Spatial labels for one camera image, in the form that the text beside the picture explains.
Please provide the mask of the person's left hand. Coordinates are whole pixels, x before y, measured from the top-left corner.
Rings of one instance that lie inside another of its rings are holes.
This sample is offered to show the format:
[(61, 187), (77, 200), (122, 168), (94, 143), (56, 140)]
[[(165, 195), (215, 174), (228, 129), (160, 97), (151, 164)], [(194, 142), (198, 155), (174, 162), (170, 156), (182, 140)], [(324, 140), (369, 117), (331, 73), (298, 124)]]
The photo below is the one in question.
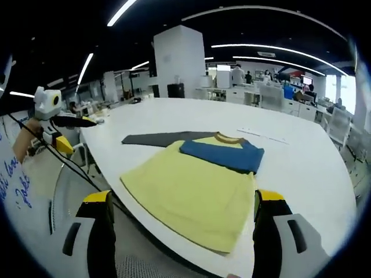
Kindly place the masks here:
[(35, 118), (30, 118), (24, 125), (24, 129), (28, 133), (30, 140), (42, 137), (42, 126), (40, 122)]

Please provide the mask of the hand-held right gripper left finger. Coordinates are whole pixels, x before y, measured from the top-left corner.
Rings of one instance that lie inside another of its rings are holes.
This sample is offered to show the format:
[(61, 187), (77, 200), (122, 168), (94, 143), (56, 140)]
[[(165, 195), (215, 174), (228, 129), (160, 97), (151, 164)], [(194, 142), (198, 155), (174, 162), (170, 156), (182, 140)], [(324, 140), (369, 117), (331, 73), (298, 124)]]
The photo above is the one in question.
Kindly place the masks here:
[(53, 240), (54, 277), (117, 277), (111, 191), (91, 193), (74, 216), (54, 219)]

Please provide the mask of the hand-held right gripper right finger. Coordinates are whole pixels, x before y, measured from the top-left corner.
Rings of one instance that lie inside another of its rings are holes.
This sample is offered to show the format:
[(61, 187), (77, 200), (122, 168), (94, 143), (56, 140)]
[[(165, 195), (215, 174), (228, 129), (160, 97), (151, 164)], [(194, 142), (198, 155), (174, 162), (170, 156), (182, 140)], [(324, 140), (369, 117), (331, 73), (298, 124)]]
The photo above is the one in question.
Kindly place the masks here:
[(255, 191), (253, 242), (253, 277), (315, 277), (330, 260), (319, 232), (272, 191)]

